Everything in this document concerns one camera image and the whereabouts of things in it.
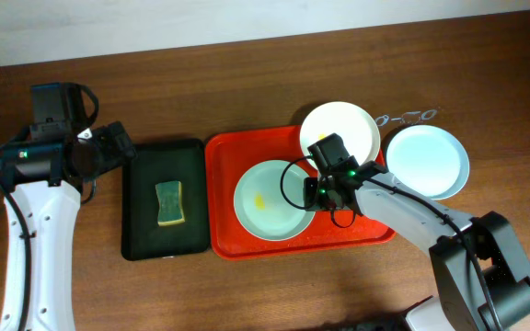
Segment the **light green plate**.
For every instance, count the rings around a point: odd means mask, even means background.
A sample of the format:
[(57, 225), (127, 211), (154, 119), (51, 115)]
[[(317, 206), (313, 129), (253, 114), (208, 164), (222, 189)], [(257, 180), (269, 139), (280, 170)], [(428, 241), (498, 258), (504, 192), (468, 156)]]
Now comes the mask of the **light green plate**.
[[(308, 174), (298, 165), (270, 160), (252, 166), (236, 184), (234, 211), (242, 227), (266, 241), (298, 236), (313, 221), (312, 211), (297, 209), (303, 201)], [(266, 208), (257, 210), (255, 196), (263, 196)]]

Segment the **green and yellow sponge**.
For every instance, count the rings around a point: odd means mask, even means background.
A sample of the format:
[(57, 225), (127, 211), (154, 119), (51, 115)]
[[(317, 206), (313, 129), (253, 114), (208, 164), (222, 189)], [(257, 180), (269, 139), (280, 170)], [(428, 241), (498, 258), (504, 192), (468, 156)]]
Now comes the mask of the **green and yellow sponge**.
[(158, 200), (158, 225), (170, 226), (184, 223), (181, 182), (168, 181), (158, 183), (155, 185), (155, 189)]

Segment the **light blue plate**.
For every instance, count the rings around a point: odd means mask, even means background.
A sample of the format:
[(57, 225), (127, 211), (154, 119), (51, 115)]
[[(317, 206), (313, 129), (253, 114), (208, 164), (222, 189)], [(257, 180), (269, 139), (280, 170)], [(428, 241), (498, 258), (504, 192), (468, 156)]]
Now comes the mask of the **light blue plate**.
[(398, 131), (387, 144), (386, 165), (404, 185), (432, 200), (445, 200), (466, 185), (470, 162), (463, 144), (431, 125)]

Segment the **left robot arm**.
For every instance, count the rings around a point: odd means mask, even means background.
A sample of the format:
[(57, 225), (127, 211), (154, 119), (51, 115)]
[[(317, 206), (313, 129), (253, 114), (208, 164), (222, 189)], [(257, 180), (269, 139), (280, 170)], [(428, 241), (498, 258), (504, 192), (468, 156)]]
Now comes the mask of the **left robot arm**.
[(115, 121), (96, 128), (87, 86), (30, 89), (34, 121), (4, 145), (0, 190), (8, 225), (2, 330), (73, 330), (73, 238), (83, 186), (127, 165), (135, 147)]

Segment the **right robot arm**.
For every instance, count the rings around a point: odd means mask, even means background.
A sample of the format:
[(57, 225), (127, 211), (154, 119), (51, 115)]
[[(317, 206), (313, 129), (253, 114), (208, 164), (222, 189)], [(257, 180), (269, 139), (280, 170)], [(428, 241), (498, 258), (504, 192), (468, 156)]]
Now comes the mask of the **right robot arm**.
[(530, 260), (510, 222), (450, 210), (374, 161), (359, 164), (338, 134), (311, 144), (319, 177), (305, 180), (312, 211), (349, 209), (378, 221), (432, 262), (438, 294), (408, 310), (408, 330), (507, 330), (530, 314)]

